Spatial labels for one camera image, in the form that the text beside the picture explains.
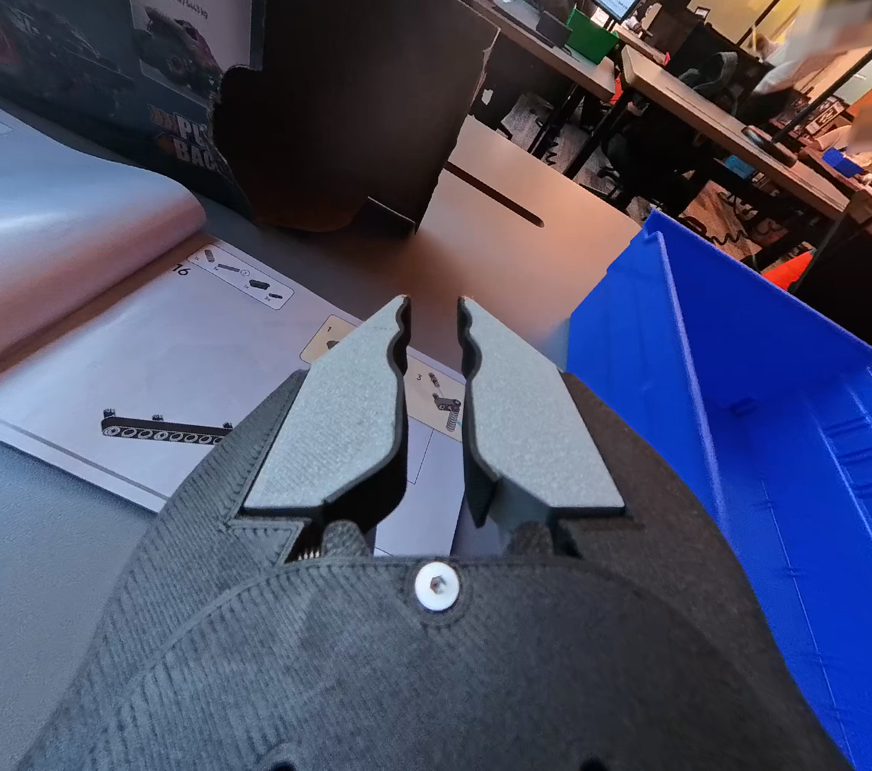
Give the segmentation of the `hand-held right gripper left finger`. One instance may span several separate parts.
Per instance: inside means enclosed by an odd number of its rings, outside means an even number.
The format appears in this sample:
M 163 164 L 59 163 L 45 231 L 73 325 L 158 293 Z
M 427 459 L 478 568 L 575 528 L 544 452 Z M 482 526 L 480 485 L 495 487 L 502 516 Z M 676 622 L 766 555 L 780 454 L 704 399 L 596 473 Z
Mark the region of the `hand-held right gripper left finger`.
M 328 348 L 301 377 L 271 434 L 241 515 L 302 518 L 364 534 L 406 493 L 404 376 L 411 301 L 398 295 Z

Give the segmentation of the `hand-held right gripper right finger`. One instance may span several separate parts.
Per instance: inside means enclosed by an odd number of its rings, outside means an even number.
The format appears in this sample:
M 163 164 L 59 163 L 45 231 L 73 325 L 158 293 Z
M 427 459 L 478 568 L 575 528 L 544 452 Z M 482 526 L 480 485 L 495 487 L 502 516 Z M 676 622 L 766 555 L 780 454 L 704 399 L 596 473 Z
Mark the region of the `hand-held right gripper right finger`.
M 473 525 L 496 526 L 506 551 L 539 537 L 557 555 L 579 555 L 577 524 L 627 514 L 616 457 L 584 419 L 584 387 L 471 297 L 458 300 L 457 331 Z

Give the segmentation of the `lego instruction booklet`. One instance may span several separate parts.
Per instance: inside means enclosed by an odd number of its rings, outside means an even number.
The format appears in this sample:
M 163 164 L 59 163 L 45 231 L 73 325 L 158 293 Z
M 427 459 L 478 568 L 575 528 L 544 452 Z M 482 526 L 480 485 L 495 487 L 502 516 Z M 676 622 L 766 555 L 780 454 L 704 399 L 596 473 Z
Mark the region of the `lego instruction booklet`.
M 180 184 L 2 112 L 2 444 L 160 511 L 360 324 L 202 232 Z

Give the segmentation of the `dark lego set box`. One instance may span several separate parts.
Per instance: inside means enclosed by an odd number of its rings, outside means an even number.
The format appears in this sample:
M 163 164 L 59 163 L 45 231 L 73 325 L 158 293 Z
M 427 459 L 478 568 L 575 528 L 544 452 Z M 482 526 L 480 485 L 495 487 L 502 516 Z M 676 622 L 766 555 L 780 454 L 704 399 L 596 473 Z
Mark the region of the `dark lego set box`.
M 498 36 L 461 0 L 1 0 L 2 95 L 247 215 L 415 231 Z

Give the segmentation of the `large blue plastic bin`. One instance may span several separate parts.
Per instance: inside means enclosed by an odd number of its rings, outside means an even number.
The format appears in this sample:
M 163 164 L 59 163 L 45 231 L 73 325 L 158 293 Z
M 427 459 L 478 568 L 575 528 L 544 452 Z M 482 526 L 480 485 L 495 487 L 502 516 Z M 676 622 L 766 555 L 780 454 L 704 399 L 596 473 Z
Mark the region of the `large blue plastic bin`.
M 660 453 L 747 572 L 793 678 L 871 767 L 870 347 L 651 213 L 567 369 Z

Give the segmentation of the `black office chair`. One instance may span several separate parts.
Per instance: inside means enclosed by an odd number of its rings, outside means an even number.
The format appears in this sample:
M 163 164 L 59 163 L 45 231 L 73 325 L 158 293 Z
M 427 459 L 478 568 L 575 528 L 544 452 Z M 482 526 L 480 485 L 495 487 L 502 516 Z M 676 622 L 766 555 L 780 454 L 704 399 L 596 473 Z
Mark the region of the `black office chair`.
M 679 80 L 705 101 L 735 114 L 737 95 L 732 85 L 737 69 L 735 52 L 723 51 L 700 68 L 688 69 Z M 713 153 L 713 142 L 641 94 L 634 93 L 631 107 L 638 114 L 622 117 L 602 146 L 615 172 L 618 206 L 642 198 L 675 217 L 699 192 L 684 175 L 695 172 Z

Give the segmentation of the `orange object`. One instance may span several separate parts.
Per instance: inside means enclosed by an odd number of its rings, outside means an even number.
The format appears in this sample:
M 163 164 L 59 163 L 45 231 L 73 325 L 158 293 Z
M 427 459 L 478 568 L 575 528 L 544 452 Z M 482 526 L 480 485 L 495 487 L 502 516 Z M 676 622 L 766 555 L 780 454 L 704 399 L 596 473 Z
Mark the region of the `orange object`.
M 762 273 L 764 279 L 779 287 L 785 292 L 791 292 L 800 281 L 802 275 L 812 264 L 815 250 L 802 252 L 791 257 L 786 262 L 776 264 L 771 269 Z

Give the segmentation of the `grey office desk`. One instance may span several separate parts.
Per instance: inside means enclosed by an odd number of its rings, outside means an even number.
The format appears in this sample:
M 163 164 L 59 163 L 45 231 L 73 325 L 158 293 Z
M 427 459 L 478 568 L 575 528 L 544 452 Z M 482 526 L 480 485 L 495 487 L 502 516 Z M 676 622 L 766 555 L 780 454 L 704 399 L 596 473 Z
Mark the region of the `grey office desk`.
M 645 97 L 707 139 L 715 148 L 735 155 L 741 162 L 779 189 L 771 196 L 725 167 L 712 152 L 703 154 L 695 177 L 702 184 L 713 181 L 728 189 L 737 199 L 749 203 L 764 218 L 784 229 L 784 235 L 757 254 L 741 262 L 758 272 L 794 250 L 803 242 L 812 243 L 837 222 L 848 199 L 824 177 L 803 163 L 786 166 L 755 146 L 743 134 L 743 125 L 714 103 L 706 101 L 678 78 L 633 49 L 624 49 L 620 58 L 624 93 L 630 90 Z
M 560 78 L 557 96 L 548 96 L 551 111 L 541 120 L 528 152 L 541 159 L 583 101 L 607 105 L 615 94 L 616 70 L 612 59 L 595 64 L 569 48 L 556 47 L 524 24 L 521 3 L 513 1 L 506 12 L 487 0 L 461 0 L 476 14 L 494 24 L 498 36 L 486 63 L 485 75 L 469 111 L 480 123 L 499 130 L 518 98 L 527 92 L 541 94 L 549 78 Z

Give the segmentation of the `black round lamp base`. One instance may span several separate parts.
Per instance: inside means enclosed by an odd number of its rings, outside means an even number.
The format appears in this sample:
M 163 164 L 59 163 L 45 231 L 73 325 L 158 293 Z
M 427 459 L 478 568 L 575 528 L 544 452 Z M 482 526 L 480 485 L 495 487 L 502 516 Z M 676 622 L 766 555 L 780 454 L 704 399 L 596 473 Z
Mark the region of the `black round lamp base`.
M 773 137 L 753 125 L 747 125 L 742 129 L 741 134 L 745 136 L 753 145 L 763 151 L 765 154 L 772 157 L 777 162 L 791 168 L 798 162 L 798 157 L 785 147 L 782 143 L 773 140 Z

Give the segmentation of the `green plastic bin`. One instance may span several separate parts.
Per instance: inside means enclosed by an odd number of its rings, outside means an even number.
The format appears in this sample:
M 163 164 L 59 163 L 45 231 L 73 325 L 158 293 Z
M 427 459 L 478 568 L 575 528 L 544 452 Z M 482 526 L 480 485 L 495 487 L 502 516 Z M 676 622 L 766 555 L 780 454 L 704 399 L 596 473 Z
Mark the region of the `green plastic bin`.
M 605 58 L 615 51 L 618 37 L 604 27 L 594 24 L 586 14 L 577 7 L 572 10 L 566 26 L 570 35 L 566 47 L 592 64 L 598 66 Z

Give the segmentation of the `small blue plastic bin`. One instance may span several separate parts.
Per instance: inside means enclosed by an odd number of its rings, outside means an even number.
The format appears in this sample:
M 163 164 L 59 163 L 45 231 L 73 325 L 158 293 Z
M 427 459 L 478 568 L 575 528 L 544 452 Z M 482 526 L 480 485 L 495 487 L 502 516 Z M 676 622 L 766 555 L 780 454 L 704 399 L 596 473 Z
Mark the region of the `small blue plastic bin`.
M 866 174 L 862 166 L 854 162 L 838 148 L 827 148 L 822 154 L 822 161 L 835 172 L 848 179 L 859 178 Z

